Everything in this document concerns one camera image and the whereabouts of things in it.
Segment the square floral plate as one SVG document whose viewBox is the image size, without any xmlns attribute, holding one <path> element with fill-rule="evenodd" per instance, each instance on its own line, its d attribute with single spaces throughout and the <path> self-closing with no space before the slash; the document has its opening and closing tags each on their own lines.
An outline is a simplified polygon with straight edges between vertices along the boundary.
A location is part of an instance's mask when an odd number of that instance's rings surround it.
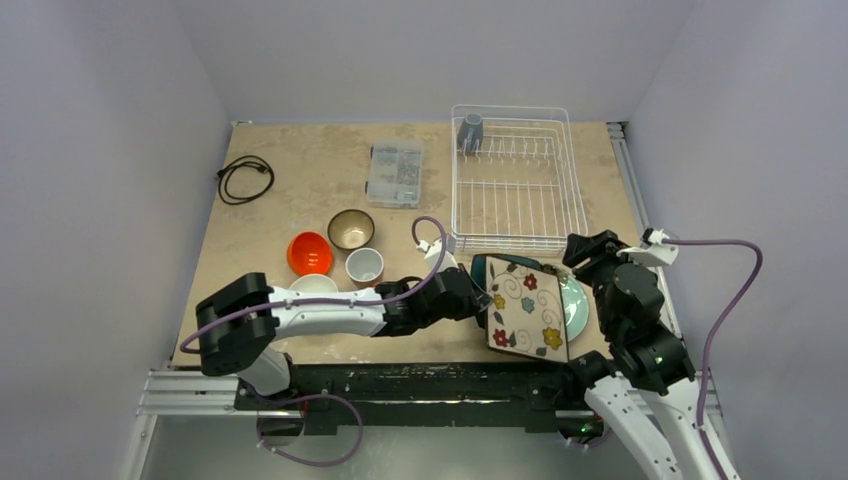
<svg viewBox="0 0 848 480">
<path fill-rule="evenodd" d="M 487 346 L 526 358 L 568 362 L 557 276 L 498 259 L 489 259 L 486 270 L 486 292 L 493 297 L 485 318 Z"/>
</svg>

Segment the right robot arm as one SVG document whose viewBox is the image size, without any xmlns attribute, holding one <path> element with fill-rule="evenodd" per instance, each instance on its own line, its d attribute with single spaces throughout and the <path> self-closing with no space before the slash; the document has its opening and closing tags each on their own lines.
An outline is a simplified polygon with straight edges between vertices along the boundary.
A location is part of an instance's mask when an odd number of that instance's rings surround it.
<svg viewBox="0 0 848 480">
<path fill-rule="evenodd" d="M 661 229 L 646 230 L 643 242 L 631 247 L 610 230 L 568 236 L 562 262 L 591 288 L 612 358 L 590 352 L 569 361 L 561 392 L 599 414 L 651 479 L 736 479 L 706 415 L 708 379 L 661 321 L 654 270 L 671 265 L 684 243 Z"/>
</svg>

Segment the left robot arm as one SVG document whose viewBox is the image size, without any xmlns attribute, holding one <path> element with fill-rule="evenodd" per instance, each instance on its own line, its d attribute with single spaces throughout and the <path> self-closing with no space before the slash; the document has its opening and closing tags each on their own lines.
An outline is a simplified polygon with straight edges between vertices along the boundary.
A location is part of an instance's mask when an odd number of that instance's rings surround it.
<svg viewBox="0 0 848 480">
<path fill-rule="evenodd" d="M 352 334 L 411 336 L 438 321 L 485 313 L 493 300 L 461 267 L 431 273 L 415 285 L 383 282 L 349 292 L 307 294 L 274 287 L 264 274 L 234 280 L 195 307 L 197 330 L 181 344 L 209 377 L 236 375 L 272 408 L 297 399 L 293 363 L 270 344 L 287 338 Z M 192 350 L 191 343 L 197 348 Z"/>
</svg>

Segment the grey printed mug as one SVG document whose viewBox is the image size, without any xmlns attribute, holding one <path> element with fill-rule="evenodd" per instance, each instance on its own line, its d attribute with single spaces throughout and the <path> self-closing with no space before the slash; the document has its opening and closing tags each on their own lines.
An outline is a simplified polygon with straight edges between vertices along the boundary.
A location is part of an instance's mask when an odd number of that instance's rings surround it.
<svg viewBox="0 0 848 480">
<path fill-rule="evenodd" d="M 475 153 L 484 138 L 483 118 L 479 113 L 468 113 L 457 131 L 456 146 L 464 155 Z"/>
</svg>

